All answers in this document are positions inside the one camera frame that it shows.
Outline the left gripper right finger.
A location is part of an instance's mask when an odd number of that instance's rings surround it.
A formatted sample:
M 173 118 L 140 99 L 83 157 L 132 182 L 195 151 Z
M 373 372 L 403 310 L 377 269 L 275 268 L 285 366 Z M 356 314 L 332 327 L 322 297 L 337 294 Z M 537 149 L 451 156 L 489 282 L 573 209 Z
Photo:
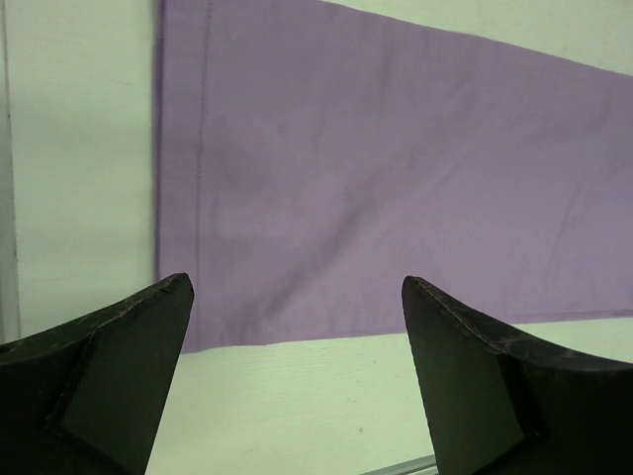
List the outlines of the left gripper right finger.
M 576 351 L 404 280 L 407 336 L 442 474 L 632 470 L 632 367 Z

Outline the purple trousers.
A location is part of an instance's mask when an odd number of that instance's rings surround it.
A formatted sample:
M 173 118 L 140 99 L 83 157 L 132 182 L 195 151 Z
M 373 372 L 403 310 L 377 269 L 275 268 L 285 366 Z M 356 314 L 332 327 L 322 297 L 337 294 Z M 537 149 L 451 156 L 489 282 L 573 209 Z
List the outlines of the purple trousers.
M 159 10 L 157 269 L 184 347 L 632 311 L 632 79 L 322 1 Z

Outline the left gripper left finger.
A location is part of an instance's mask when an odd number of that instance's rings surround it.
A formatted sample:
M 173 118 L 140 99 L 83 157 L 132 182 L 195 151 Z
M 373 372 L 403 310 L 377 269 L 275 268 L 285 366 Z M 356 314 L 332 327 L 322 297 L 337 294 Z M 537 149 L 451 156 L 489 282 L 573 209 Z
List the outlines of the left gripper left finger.
M 2 344 L 2 473 L 145 473 L 193 302 L 173 274 Z

